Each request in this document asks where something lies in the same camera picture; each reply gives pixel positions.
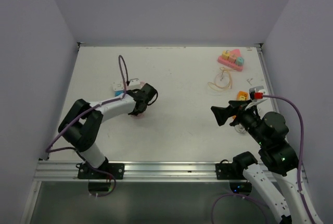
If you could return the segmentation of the white plug adapter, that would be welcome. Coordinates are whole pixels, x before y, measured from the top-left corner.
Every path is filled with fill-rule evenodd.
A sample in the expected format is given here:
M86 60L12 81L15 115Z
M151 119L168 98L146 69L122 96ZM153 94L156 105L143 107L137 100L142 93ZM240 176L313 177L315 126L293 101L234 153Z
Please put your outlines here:
M124 90L124 83L122 81L116 81L112 83L113 91L123 91Z

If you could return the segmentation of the blue plug adapter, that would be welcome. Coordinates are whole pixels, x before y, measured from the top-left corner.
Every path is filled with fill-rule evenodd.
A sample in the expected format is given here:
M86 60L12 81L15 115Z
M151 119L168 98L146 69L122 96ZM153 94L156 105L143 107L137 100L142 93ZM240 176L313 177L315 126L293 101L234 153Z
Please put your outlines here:
M124 93L124 91L115 91L114 96L121 96Z

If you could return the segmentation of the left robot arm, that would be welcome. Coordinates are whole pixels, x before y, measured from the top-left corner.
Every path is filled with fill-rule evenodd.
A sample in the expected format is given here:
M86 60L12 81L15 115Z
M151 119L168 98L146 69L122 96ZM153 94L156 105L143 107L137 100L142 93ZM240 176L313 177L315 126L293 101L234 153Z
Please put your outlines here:
M59 125L59 135L90 165L89 171L94 177L103 178L109 161L96 144L101 124L120 115L138 116L157 98L158 91L146 83L140 89L128 90L105 101L78 99Z

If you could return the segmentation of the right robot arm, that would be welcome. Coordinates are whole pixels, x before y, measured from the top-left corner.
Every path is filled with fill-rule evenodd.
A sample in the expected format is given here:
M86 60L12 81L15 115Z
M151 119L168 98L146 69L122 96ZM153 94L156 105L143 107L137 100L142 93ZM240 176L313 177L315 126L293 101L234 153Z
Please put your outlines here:
M260 117L258 101L229 101L227 107L212 106L219 126L233 117L259 144L259 155L279 187L275 187L250 152L233 158L232 173L247 179L257 190L278 223L322 223L301 175L301 156L286 141L289 129L284 117L269 111Z

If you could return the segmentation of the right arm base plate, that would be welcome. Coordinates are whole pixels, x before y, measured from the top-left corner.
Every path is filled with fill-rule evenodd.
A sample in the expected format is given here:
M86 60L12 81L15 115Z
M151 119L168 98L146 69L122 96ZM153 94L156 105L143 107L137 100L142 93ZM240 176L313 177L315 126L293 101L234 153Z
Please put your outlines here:
M240 171L236 162L230 163L224 159L215 164L215 173L218 180L244 180L244 176Z

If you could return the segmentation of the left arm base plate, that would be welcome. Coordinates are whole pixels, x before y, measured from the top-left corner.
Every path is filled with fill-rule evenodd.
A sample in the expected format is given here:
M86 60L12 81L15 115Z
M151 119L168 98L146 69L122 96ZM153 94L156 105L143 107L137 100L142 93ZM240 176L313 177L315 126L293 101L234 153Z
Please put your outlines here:
M79 163L75 166L78 169L78 179L82 180L103 180L110 179L112 175L116 180L122 180L125 172L124 163L107 163L96 169L86 163Z

